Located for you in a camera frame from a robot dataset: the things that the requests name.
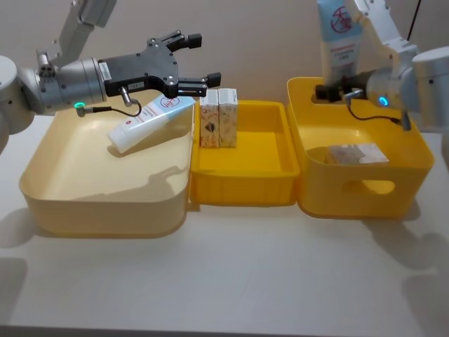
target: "white bottle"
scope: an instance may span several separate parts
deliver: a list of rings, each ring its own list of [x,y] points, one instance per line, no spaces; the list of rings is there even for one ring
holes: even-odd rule
[[[145,105],[137,117],[128,118],[108,133],[107,137],[124,153],[195,103],[192,97],[169,99],[164,95]]]
[[[343,0],[318,0],[325,85],[356,75],[362,26],[352,22]]]

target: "product box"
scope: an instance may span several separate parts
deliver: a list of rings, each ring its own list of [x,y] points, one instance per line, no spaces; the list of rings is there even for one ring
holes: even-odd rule
[[[202,147],[219,147],[220,134],[218,129],[218,90],[207,90],[205,97],[200,97],[200,145]]]
[[[327,164],[376,164],[389,160],[375,143],[328,147]]]
[[[218,89],[220,102],[220,147],[236,147],[239,102],[236,89]]]

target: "white table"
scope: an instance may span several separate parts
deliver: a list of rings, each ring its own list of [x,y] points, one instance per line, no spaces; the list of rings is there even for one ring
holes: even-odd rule
[[[58,239],[36,228],[18,188],[50,122],[38,118],[0,156],[0,324],[449,336],[440,136],[425,135],[436,164],[403,222],[202,206],[162,239]]]

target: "yellow container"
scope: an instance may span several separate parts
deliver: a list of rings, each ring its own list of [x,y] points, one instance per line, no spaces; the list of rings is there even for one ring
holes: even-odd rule
[[[159,94],[133,96],[144,105]],[[113,97],[107,104],[120,107],[123,101]],[[192,112],[186,109],[124,154],[106,135],[125,117],[58,112],[20,179],[38,225],[65,237],[162,237],[176,231],[187,214]]]
[[[299,166],[281,103],[239,101],[237,146],[200,147],[195,108],[192,201],[199,204],[280,206],[295,203]]]
[[[434,158],[413,124],[403,131],[390,121],[358,121],[342,104],[315,104],[314,87],[321,79],[288,82],[290,124],[301,176],[297,200],[311,216],[324,218],[398,218],[407,213]],[[375,114],[400,117],[396,110],[353,101],[361,117]],[[388,164],[345,166],[326,164],[330,145],[375,143]]]

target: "black cable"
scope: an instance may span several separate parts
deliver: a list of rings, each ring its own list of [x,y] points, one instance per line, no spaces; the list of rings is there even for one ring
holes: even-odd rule
[[[140,104],[140,102],[138,100],[133,100],[133,103],[137,104],[139,106],[139,111],[137,114],[129,114],[127,112],[124,112],[123,110],[120,109],[115,109],[115,108],[111,108],[111,111],[116,111],[116,112],[120,112],[121,114],[124,114],[128,117],[137,117],[140,115],[140,113],[142,112],[142,105]]]
[[[410,26],[410,30],[408,31],[407,41],[410,41],[410,38],[412,37],[413,27],[415,26],[415,21],[416,21],[416,18],[418,17],[418,11],[420,10],[420,6],[421,6],[421,0],[418,0],[418,5],[416,6],[416,9],[415,9],[415,14],[413,16],[412,25]]]
[[[381,116],[381,115],[375,115],[375,116],[369,116],[369,117],[359,117],[356,114],[354,114],[350,105],[347,105],[347,108],[349,110],[349,113],[353,116],[353,118],[355,118],[359,121],[371,121],[373,119],[387,119],[389,121],[392,121],[395,124],[401,124],[401,120],[396,117]]]

